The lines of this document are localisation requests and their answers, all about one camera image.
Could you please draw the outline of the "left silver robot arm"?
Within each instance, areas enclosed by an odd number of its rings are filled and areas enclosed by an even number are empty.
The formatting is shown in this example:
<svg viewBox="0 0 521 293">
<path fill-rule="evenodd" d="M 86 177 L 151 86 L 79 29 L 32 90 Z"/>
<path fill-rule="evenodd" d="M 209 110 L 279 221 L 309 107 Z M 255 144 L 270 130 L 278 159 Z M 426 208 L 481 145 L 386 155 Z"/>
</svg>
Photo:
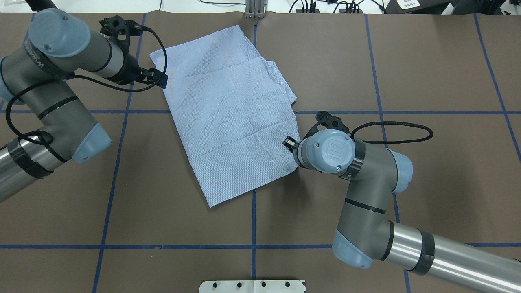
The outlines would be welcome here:
<svg viewBox="0 0 521 293">
<path fill-rule="evenodd" d="M 67 161 L 83 164 L 111 145 L 102 125 L 69 87 L 84 79 L 121 92 L 139 82 L 166 88 L 167 66 L 141 67 L 129 53 L 130 37 L 151 28 L 116 15 L 93 31 L 52 2 L 30 3 L 35 12 L 21 48 L 1 59 L 1 98 L 15 138 L 1 148 L 1 201 Z"/>
</svg>

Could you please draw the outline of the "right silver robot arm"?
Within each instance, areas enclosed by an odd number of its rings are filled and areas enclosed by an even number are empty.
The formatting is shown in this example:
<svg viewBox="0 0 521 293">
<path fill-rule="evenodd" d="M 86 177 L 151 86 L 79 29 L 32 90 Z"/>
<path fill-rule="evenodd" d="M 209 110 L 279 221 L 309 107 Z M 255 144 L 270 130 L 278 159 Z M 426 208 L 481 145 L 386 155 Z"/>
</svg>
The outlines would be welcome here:
<svg viewBox="0 0 521 293">
<path fill-rule="evenodd" d="M 412 180 L 407 156 L 335 129 L 299 142 L 288 136 L 283 145 L 300 167 L 349 181 L 332 244 L 339 260 L 363 269 L 388 261 L 479 292 L 521 291 L 520 261 L 387 218 L 392 194 L 405 191 Z"/>
</svg>

